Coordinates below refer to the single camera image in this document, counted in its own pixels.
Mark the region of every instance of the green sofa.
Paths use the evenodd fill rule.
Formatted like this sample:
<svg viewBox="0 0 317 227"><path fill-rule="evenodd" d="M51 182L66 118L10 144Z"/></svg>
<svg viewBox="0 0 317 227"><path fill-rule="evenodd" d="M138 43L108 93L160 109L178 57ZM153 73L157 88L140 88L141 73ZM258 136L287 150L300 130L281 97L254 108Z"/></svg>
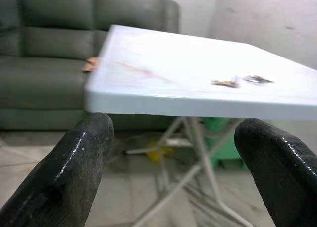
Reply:
<svg viewBox="0 0 317 227"><path fill-rule="evenodd" d="M71 129L85 115L89 75L81 70L112 24L178 33L179 7L171 0L0 0L0 129ZM163 129L173 119L110 116L116 129Z"/></svg>

